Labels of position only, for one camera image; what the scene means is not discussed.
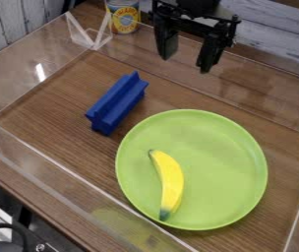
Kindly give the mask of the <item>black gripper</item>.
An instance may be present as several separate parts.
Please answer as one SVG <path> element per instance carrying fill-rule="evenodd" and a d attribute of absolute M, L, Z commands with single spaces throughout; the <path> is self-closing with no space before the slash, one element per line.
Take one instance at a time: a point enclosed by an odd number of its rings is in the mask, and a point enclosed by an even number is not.
<path fill-rule="evenodd" d="M 218 64 L 224 45 L 232 46 L 242 18 L 222 0 L 152 0 L 151 18 L 160 57 L 168 60 L 179 48 L 179 32 L 204 37 L 196 63 L 202 74 Z"/>

